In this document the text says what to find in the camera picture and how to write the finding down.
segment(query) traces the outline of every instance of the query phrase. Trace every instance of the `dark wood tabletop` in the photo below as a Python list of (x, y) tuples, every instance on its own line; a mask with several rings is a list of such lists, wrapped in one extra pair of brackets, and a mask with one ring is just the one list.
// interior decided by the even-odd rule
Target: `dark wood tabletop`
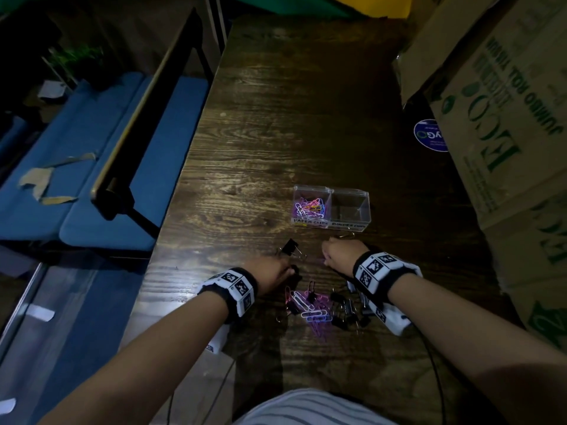
[[(290, 224), (296, 184), (368, 191), (372, 223), (358, 238), (513, 316), (450, 155), (421, 145), (404, 123), (391, 62), (405, 36), (394, 20), (235, 22), (124, 343), (191, 298), (198, 282), (273, 254), (289, 238), (310, 258), (321, 257), (322, 240), (337, 231)], [(322, 293), (344, 288), (314, 260), (296, 264), (301, 289), (309, 280)], [(191, 404), (203, 418), (216, 389), (195, 386), (210, 378), (217, 388), (234, 358), (233, 403), (224, 407), (235, 418), (289, 389), (314, 387), (400, 423), (441, 422), (434, 372), (414, 328), (398, 337), (374, 320), (364, 332), (332, 327), (320, 342), (301, 318), (286, 318), (284, 307), (283, 290), (257, 301), (231, 330), (224, 354), (200, 359), (190, 373), (200, 380), (182, 384), (172, 417), (193, 418), (181, 411)], [(456, 370), (438, 356), (436, 363), (450, 421), (493, 414)]]

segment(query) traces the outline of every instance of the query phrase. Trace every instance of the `blue floor mat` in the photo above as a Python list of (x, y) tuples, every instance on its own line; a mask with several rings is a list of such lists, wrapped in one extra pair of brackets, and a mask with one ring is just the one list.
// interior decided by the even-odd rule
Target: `blue floor mat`
[(144, 271), (145, 265), (137, 272), (128, 272), (102, 264), (29, 423), (37, 423), (116, 354)]

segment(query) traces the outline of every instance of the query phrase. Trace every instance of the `forearm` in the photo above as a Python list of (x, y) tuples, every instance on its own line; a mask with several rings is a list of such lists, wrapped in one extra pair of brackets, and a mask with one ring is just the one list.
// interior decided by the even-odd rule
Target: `forearm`
[(476, 304), (412, 274), (394, 283), (388, 298), (511, 423), (542, 419), (542, 412), (565, 419), (564, 354)]
[(120, 351), (44, 417), (50, 423), (148, 423), (227, 318), (224, 300), (204, 292)]

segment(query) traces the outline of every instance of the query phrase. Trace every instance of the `empty compartment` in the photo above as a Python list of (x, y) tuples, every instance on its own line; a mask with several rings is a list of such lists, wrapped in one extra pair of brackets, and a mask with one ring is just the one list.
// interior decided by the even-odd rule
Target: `empty compartment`
[(371, 221), (370, 197), (359, 189), (333, 189), (329, 228), (364, 231)]
[(291, 223), (301, 227), (327, 228), (332, 190), (325, 186), (295, 185)]

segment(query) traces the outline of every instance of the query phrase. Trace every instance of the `white striped shirt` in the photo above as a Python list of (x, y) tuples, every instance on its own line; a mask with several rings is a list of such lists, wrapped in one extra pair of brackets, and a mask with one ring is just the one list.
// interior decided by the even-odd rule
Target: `white striped shirt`
[(316, 389), (298, 389), (250, 410), (234, 425), (396, 425), (372, 410)]

